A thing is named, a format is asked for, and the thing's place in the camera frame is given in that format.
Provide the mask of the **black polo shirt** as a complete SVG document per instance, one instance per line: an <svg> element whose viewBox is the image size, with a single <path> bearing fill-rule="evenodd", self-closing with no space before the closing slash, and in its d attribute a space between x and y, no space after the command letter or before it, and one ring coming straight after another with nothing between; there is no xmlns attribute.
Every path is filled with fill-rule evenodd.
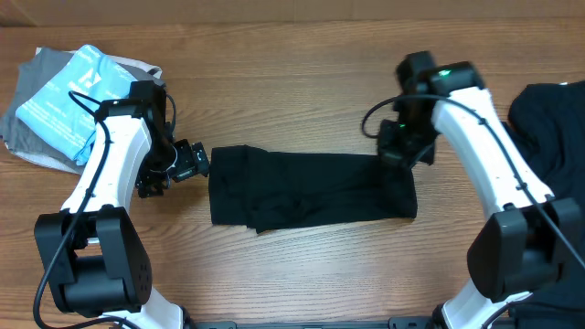
<svg viewBox="0 0 585 329"><path fill-rule="evenodd" d="M247 145L211 153L211 221L261 233L386 218L415 218L410 170L375 155L269 152Z"/></svg>

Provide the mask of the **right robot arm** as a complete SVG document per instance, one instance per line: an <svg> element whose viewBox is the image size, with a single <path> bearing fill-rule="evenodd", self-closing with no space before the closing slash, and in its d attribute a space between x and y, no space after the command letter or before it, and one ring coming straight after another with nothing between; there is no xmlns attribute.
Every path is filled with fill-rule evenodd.
<svg viewBox="0 0 585 329"><path fill-rule="evenodd" d="M577 251L581 212L556 197L532 171L500 122L492 96L472 63L440 66L427 51L397 66L397 120L377 134L378 156L409 170L434 160L443 135L482 203L485 224L467 252L469 280L429 316L395 317L392 328L509 328L510 308L562 281Z"/></svg>

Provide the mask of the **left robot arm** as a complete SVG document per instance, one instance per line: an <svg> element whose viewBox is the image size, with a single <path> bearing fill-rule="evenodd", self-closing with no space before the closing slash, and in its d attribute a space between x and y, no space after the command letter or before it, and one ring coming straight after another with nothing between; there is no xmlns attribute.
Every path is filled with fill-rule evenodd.
<svg viewBox="0 0 585 329"><path fill-rule="evenodd" d="M100 101L69 97L97 125L82 176L61 210L38 217L34 229L44 267L33 301L38 327L45 290L63 313L84 316L80 327L192 328L188 311L153 286L150 259L130 220L133 195L161 196L171 183L206 176L201 143L176 141L165 119L172 99L151 80L132 83L127 97Z"/></svg>

